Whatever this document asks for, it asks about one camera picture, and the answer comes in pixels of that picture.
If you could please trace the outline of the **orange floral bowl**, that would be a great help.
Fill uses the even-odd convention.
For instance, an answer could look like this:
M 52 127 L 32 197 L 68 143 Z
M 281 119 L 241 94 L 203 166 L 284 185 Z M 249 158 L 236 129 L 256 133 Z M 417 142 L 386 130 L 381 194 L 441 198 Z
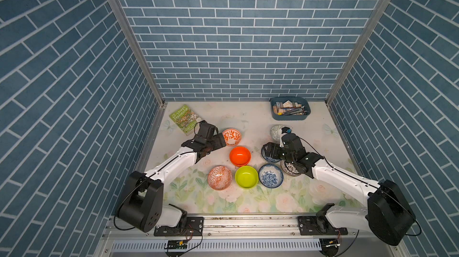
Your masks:
M 226 129 L 222 134 L 226 145 L 229 147 L 237 146 L 242 138 L 241 133 L 237 129 Z

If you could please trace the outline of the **brown patterned white bowl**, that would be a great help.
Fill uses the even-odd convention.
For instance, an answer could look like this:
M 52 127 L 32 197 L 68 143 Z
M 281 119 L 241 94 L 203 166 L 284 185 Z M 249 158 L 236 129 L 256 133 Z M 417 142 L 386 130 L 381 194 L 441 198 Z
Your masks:
M 281 161 L 281 169 L 282 171 L 291 176 L 291 177 L 298 177 L 300 176 L 301 174 L 297 171 L 297 169 L 295 168 L 295 166 L 291 163 L 287 163 L 285 162 L 284 160 Z

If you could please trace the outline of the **blue floral bowl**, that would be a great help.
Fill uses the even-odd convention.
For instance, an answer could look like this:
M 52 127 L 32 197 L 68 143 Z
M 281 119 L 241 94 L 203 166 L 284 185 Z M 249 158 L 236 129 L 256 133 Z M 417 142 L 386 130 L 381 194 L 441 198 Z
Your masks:
M 265 164 L 258 171 L 260 183 L 267 188 L 278 188 L 282 185 L 284 177 L 282 170 L 272 164 Z
M 269 163 L 278 163 L 281 161 L 278 149 L 270 145 L 265 145 L 262 147 L 261 156 Z

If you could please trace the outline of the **green patterned bowl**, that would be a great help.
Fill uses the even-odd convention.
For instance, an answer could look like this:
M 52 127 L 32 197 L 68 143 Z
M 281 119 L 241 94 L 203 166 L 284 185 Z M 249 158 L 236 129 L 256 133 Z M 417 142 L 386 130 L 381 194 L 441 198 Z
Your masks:
M 270 135 L 271 135 L 272 139 L 275 140 L 276 142 L 279 142 L 279 133 L 278 133 L 278 130 L 281 129 L 282 127 L 287 127 L 287 126 L 282 125 L 282 124 L 278 124 L 278 125 L 273 126 L 273 127 L 270 129 Z

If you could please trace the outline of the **orange geometric patterned bowl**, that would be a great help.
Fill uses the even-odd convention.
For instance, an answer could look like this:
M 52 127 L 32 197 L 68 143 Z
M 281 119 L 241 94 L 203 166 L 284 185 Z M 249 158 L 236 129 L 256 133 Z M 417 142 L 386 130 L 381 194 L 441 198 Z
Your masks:
M 227 189 L 232 181 L 233 174 L 225 166 L 216 166 L 208 174 L 208 185 L 216 191 Z

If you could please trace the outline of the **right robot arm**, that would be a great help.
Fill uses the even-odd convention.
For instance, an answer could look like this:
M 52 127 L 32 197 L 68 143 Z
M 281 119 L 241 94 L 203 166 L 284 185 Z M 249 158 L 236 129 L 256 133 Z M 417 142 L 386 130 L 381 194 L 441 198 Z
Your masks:
M 372 232 L 384 243 L 397 246 L 417 222 L 399 186 L 361 177 L 333 165 L 316 150 L 308 152 L 303 139 L 283 128 L 280 142 L 262 147 L 266 161 L 279 160 L 291 164 L 302 175 L 325 182 L 356 199 L 361 207 L 349 208 L 328 203 L 316 214 L 313 224 L 319 234 L 328 235 L 340 228 Z

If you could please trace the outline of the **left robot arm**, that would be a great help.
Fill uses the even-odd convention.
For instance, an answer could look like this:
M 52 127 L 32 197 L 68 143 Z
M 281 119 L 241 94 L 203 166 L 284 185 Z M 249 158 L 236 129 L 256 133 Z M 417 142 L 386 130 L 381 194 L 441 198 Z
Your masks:
M 164 227 L 172 234 L 184 234 L 190 229 L 185 210 L 163 204 L 164 187 L 211 152 L 226 146 L 216 126 L 205 121 L 198 125 L 193 139 L 182 143 L 175 155 L 151 170 L 134 171 L 127 177 L 114 221 L 120 219 L 144 233 L 156 227 Z

